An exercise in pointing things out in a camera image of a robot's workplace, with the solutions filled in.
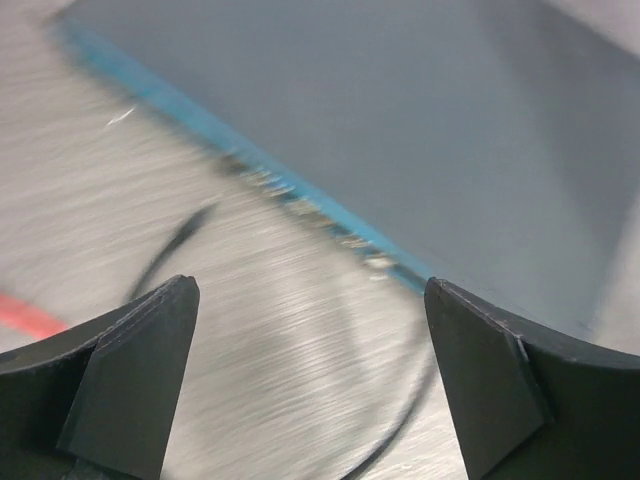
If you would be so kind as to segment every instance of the cable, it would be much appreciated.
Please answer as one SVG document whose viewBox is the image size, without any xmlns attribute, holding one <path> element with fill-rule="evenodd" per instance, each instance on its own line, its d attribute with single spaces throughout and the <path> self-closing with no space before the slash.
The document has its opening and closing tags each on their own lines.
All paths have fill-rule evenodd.
<svg viewBox="0 0 640 480">
<path fill-rule="evenodd" d="M 208 205 L 191 215 L 169 240 L 169 242 L 158 252 L 149 266 L 135 282 L 127 302 L 135 300 L 142 295 L 149 286 L 154 275 L 169 260 L 169 258 L 191 237 L 193 237 L 203 227 L 209 216 L 213 212 L 216 203 Z M 339 480 L 357 480 L 362 478 L 371 468 L 373 468 L 384 456 L 391 451 L 391 447 L 400 438 L 405 428 L 414 419 L 422 407 L 430 387 L 433 385 L 437 373 L 435 357 L 431 356 L 426 360 L 418 386 L 411 397 L 406 410 L 400 415 L 395 425 L 387 432 L 378 445 L 358 465 L 340 477 Z"/>
<path fill-rule="evenodd" d="M 155 274 L 167 263 L 167 260 L 191 237 L 193 237 L 204 226 L 209 216 L 216 207 L 216 203 L 207 205 L 197 210 L 191 215 L 178 229 L 169 240 L 169 242 L 158 252 L 153 258 L 149 266 L 142 272 L 138 280 L 131 288 L 126 297 L 128 303 L 142 295 L 149 287 L 149 283 L 153 280 Z"/>
<path fill-rule="evenodd" d="M 402 415 L 400 415 L 397 423 L 393 428 L 391 428 L 391 430 L 389 430 L 389 432 L 387 432 L 378 445 L 371 450 L 369 455 L 367 455 L 358 465 L 349 470 L 347 474 L 340 477 L 340 480 L 357 480 L 362 478 L 369 470 L 371 470 L 371 468 L 382 460 L 387 453 L 391 451 L 393 444 L 400 439 L 404 429 L 409 425 L 424 404 L 424 401 L 427 398 L 427 393 L 431 389 L 430 387 L 433 385 L 433 381 L 435 380 L 436 373 L 437 363 L 435 362 L 435 357 L 431 356 L 425 362 L 420 382 L 418 383 L 407 409 Z"/>
</svg>

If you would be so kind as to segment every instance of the gray panel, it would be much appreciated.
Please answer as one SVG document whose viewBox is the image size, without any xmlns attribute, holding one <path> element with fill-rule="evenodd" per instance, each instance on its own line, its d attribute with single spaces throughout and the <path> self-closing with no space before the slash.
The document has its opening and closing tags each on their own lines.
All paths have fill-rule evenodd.
<svg viewBox="0 0 640 480">
<path fill-rule="evenodd" d="M 585 337 L 640 165 L 635 59 L 537 0 L 69 12 L 490 301 Z"/>
</svg>

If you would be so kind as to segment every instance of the blue edge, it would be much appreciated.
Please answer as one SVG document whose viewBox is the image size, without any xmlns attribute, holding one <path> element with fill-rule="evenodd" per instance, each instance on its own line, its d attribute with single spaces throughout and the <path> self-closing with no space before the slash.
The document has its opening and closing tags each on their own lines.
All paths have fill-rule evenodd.
<svg viewBox="0 0 640 480">
<path fill-rule="evenodd" d="M 277 180 L 270 186 L 293 187 L 293 194 L 288 197 L 289 200 L 305 198 L 319 207 L 323 215 L 339 225 L 329 229 L 333 235 L 339 237 L 355 234 L 368 241 L 370 246 L 356 249 L 358 253 L 367 255 L 384 252 L 393 257 L 397 266 L 388 272 L 411 289 L 424 293 L 426 280 L 432 277 L 432 272 L 417 258 L 400 249 L 329 195 L 300 178 L 108 40 L 68 17 L 62 17 L 58 26 L 60 28 L 56 33 L 62 34 L 65 45 L 87 66 L 122 84 L 134 96 L 140 97 L 159 112 L 176 120 L 216 149 L 237 155 L 250 169 L 275 174 L 274 179 Z"/>
</svg>

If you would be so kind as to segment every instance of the red object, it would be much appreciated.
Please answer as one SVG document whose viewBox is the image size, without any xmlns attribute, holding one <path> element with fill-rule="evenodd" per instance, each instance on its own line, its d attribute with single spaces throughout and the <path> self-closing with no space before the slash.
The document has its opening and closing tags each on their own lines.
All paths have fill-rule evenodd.
<svg viewBox="0 0 640 480">
<path fill-rule="evenodd" d="M 19 330 L 37 340 L 51 337 L 67 326 L 44 310 L 0 293 L 0 324 Z"/>
</svg>

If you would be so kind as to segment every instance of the black cable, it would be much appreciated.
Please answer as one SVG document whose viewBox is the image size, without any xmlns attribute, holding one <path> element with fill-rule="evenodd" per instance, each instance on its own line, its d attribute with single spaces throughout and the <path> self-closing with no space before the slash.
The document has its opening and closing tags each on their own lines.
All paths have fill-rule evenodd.
<svg viewBox="0 0 640 480">
<path fill-rule="evenodd" d="M 145 293 L 149 287 L 149 283 L 155 276 L 155 274 L 162 268 L 162 266 L 169 260 L 176 250 L 178 250 L 187 240 L 193 237 L 206 223 L 207 219 L 213 212 L 216 204 L 207 205 L 201 208 L 191 215 L 171 237 L 171 240 L 158 252 L 154 259 L 149 263 L 146 270 L 138 277 L 138 280 L 131 288 L 129 294 L 126 297 L 128 303 L 135 300 L 140 295 Z"/>
<path fill-rule="evenodd" d="M 135 300 L 142 295 L 149 287 L 149 283 L 153 279 L 154 275 L 160 268 L 167 262 L 167 260 L 173 255 L 178 248 L 180 248 L 187 240 L 193 237 L 205 224 L 211 213 L 213 212 L 216 204 L 208 205 L 191 215 L 173 234 L 169 242 L 164 246 L 162 250 L 154 257 L 146 270 L 140 275 L 139 279 L 134 284 L 129 295 L 127 295 L 127 302 Z M 427 393 L 430 390 L 431 385 L 435 379 L 437 372 L 437 364 L 434 357 L 430 357 L 423 368 L 423 373 L 420 377 L 418 386 L 411 397 L 411 401 L 406 410 L 394 427 L 387 432 L 378 445 L 362 460 L 358 465 L 353 467 L 348 473 L 340 477 L 340 480 L 357 480 L 362 478 L 371 468 L 373 468 L 384 456 L 389 453 L 391 447 L 400 438 L 405 428 L 413 420 L 415 415 L 422 407 Z"/>
<path fill-rule="evenodd" d="M 397 423 L 393 426 L 384 438 L 378 443 L 378 445 L 362 460 L 358 465 L 353 467 L 349 472 L 340 480 L 357 480 L 362 478 L 371 468 L 375 466 L 384 456 L 391 451 L 393 444 L 400 438 L 404 429 L 413 420 L 415 415 L 419 412 L 420 408 L 424 404 L 427 398 L 427 393 L 430 390 L 433 381 L 435 380 L 437 373 L 437 363 L 434 356 L 426 361 L 423 367 L 423 373 L 420 377 L 420 382 L 411 398 L 411 402 L 407 406 Z"/>
</svg>

